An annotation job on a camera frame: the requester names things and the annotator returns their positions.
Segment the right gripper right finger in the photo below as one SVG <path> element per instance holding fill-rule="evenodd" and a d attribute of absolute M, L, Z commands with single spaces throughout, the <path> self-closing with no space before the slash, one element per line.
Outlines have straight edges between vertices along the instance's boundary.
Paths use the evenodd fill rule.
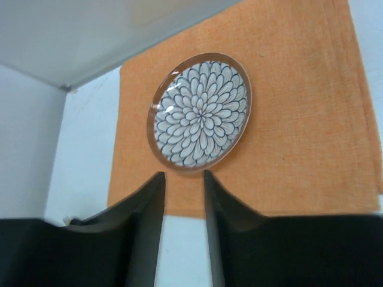
<path fill-rule="evenodd" d="M 204 173 L 214 286 L 381 286 L 382 216 L 265 216 Z"/>

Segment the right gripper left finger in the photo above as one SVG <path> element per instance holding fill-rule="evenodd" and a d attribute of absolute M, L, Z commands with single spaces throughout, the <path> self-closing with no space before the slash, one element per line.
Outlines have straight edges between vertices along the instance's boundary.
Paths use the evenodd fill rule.
<path fill-rule="evenodd" d="M 2 219 L 1 285 L 153 286 L 165 191 L 158 172 L 113 206 L 64 227 Z"/>

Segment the orange cloth napkin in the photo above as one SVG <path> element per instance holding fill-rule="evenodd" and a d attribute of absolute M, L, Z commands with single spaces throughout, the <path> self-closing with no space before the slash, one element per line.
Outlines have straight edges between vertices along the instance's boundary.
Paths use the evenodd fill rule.
<path fill-rule="evenodd" d="M 247 71 L 247 128 L 212 171 L 268 215 L 379 210 L 382 154 L 347 1 L 242 1 L 129 59 L 120 100 L 108 204 L 166 174 L 166 213 L 202 217 L 203 175 L 174 172 L 151 152 L 147 115 L 165 76 L 200 53 Z"/>

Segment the floral patterned ceramic plate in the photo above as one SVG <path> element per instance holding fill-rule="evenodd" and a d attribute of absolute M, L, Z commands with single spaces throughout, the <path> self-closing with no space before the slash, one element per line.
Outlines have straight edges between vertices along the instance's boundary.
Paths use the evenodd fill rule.
<path fill-rule="evenodd" d="M 243 65 L 223 53 L 203 53 L 173 68 L 154 94 L 147 117 L 153 155 L 183 173 L 210 168 L 237 145 L 253 103 Z"/>

